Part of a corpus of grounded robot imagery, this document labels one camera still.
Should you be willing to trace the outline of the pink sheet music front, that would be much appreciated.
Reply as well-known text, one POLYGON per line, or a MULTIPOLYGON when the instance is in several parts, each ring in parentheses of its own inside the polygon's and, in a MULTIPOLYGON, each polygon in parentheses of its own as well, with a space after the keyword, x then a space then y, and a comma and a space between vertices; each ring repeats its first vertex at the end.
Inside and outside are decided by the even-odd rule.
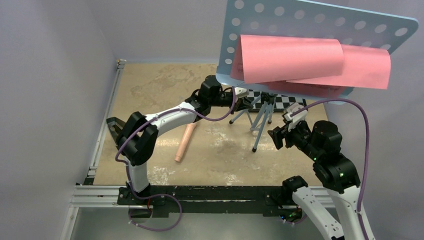
POLYGON ((344 60, 336 39, 242 34, 230 77, 262 84, 338 76, 344 60))

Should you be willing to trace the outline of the pink sheet music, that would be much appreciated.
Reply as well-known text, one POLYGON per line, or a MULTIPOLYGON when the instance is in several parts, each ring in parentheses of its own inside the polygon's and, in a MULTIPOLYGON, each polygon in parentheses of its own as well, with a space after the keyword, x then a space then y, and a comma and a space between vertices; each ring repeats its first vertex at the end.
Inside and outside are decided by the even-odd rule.
POLYGON ((344 60, 336 39, 242 34, 230 77, 262 84, 338 76, 344 60))
POLYGON ((344 63, 341 75, 276 81, 270 90, 319 98, 335 98, 347 88, 386 90, 391 73, 391 57, 386 49, 346 45, 342 46, 344 63))

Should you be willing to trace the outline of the light blue music stand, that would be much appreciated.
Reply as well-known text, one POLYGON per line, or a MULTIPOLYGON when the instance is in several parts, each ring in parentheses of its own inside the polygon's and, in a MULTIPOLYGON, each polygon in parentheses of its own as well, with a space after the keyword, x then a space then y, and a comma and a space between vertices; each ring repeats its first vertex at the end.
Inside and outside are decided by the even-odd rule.
POLYGON ((392 54, 419 28, 417 19, 311 0, 229 0, 216 79, 224 85, 263 92, 230 76, 241 34, 306 38, 333 37, 344 44, 384 47, 392 54))

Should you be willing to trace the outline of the pink sheet music back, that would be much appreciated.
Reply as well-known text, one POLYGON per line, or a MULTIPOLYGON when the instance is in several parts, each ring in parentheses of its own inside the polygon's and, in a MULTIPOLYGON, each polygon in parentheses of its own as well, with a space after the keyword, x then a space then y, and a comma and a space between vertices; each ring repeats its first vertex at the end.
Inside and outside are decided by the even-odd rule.
POLYGON ((391 73, 391 57, 386 49, 346 45, 342 46, 344 63, 341 75, 276 81, 270 90, 319 98, 335 98, 347 88, 386 90, 391 73))

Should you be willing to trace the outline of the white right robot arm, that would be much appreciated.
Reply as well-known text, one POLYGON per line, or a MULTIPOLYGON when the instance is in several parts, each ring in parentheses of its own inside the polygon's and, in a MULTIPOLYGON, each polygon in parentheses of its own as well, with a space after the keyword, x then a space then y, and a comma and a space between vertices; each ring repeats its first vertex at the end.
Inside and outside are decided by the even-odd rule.
POLYGON ((280 196, 284 202, 299 206, 326 240, 375 239, 365 210, 359 209, 361 182, 358 171, 341 153, 342 135, 334 123, 320 120, 309 128, 302 120, 293 129, 286 124, 267 133, 277 149, 296 147, 313 160, 313 171, 329 194, 339 219, 336 220, 316 199, 301 176, 282 182, 280 196))

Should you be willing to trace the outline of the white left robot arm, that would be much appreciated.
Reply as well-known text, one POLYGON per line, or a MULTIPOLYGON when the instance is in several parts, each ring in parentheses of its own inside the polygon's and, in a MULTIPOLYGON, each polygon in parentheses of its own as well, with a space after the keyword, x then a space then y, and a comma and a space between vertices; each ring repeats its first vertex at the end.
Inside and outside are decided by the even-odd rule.
POLYGON ((130 199, 138 205, 149 199, 151 184, 147 162, 153 155, 158 137, 177 127, 209 120, 208 114, 213 107, 228 107, 228 115, 251 109, 248 95, 248 89, 224 89, 215 75, 208 75, 188 98, 168 110, 147 115, 136 111, 127 121, 107 118, 107 128, 118 150, 115 160, 125 164, 130 199))

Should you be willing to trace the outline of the black white chessboard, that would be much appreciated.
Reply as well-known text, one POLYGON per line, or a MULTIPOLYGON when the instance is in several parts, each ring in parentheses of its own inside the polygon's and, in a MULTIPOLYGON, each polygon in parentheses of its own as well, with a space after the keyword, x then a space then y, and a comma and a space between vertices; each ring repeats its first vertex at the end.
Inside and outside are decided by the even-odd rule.
MULTIPOLYGON (((249 94, 247 98, 251 101, 252 108, 248 110, 249 113, 259 113, 260 109, 262 108, 262 101, 261 101, 261 91, 258 90, 249 90, 249 94)), ((286 96, 278 94, 274 98, 275 102, 273 105, 273 112, 274 113, 282 113, 283 110, 287 107, 289 107, 291 104, 298 103, 301 106, 306 106, 307 101, 304 98, 300 97, 294 97, 294 96, 286 96)))

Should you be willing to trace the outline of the pink recorder flute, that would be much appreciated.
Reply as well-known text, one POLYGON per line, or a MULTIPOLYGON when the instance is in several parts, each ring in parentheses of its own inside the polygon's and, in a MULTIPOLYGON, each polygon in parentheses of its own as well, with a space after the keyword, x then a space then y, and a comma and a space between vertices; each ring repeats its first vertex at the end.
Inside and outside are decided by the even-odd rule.
POLYGON ((186 152, 186 149, 187 149, 189 142, 191 140, 191 136, 192 136, 193 131, 196 128, 196 126, 197 126, 197 123, 189 123, 189 124, 186 125, 184 134, 182 136, 182 139, 180 141, 178 150, 177 150, 175 158, 174 158, 174 160, 176 162, 179 163, 179 162, 182 161, 184 154, 186 152))

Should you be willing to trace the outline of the aluminium frame rail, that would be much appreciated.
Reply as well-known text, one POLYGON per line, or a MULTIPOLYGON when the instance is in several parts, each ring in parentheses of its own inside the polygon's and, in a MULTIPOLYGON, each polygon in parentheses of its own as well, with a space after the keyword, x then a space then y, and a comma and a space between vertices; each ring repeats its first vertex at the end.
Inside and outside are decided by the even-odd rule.
MULTIPOLYGON (((216 72, 213 63, 127 63, 118 68, 110 117, 123 120, 139 111, 156 113, 179 104, 216 72)), ((279 186, 283 180, 302 176, 322 204, 333 204, 314 176, 311 161, 294 149, 276 150, 263 134, 252 152, 257 133, 250 131, 246 116, 230 125, 200 121, 182 162, 174 157, 184 133, 178 127, 159 137, 148 161, 150 181, 162 185, 279 186)), ((128 207, 117 204, 125 183, 123 164, 115 162, 116 148, 106 127, 97 137, 88 170, 90 185, 78 185, 71 198, 63 240, 313 240, 321 235, 310 220, 292 226, 277 217, 261 214, 183 214, 169 231, 148 231, 129 224, 128 207)))

